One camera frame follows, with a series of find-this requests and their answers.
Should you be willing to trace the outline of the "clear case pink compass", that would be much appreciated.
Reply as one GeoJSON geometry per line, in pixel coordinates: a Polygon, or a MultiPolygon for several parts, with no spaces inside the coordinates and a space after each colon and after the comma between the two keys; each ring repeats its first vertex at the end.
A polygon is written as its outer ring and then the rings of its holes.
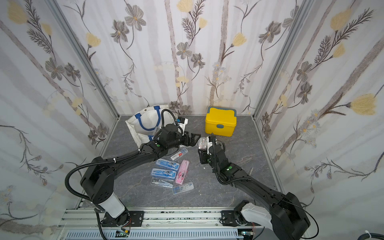
{"type": "Polygon", "coordinates": [[[201,137],[198,141],[198,148],[201,151],[207,151],[210,147],[210,137],[201,137]]]}

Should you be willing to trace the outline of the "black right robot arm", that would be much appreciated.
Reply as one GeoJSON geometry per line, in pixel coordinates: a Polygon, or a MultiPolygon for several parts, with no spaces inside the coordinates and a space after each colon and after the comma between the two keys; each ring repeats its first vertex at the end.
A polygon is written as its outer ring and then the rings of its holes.
{"type": "Polygon", "coordinates": [[[222,215],[224,226],[258,224],[272,230],[280,240],[299,240],[310,227],[310,219],[298,198],[292,193],[283,194],[258,182],[240,166],[230,162],[224,148],[209,138],[199,140],[201,164],[212,167],[221,185],[235,187],[261,204],[242,201],[233,211],[222,215]]]}

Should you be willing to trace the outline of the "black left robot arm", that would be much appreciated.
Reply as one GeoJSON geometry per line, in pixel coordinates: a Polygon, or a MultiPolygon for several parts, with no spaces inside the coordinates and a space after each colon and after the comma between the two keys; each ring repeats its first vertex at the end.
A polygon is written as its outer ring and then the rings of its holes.
{"type": "Polygon", "coordinates": [[[127,208],[114,193],[115,179],[143,164],[155,162],[167,155],[170,149],[180,145],[194,147],[200,138],[200,134],[189,132],[182,134],[179,127],[168,124],[135,152],[106,160],[101,157],[95,158],[88,164],[80,184],[90,202],[104,210],[110,217],[117,219],[127,211],[127,208]]]}

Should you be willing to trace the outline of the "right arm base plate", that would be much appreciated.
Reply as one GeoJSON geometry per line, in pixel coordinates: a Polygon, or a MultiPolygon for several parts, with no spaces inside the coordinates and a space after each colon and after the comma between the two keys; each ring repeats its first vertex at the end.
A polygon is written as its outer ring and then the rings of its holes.
{"type": "Polygon", "coordinates": [[[247,222],[240,212],[233,211],[233,210],[221,211],[221,218],[219,222],[225,227],[239,227],[239,226],[252,227],[254,225],[251,222],[247,222]]]}

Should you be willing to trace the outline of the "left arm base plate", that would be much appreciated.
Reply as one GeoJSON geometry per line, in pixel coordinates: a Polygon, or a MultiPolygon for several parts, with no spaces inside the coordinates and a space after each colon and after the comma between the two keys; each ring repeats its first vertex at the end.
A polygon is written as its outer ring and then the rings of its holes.
{"type": "Polygon", "coordinates": [[[144,211],[125,210],[121,215],[113,218],[106,212],[101,220],[102,227],[141,227],[144,220],[144,211]]]}

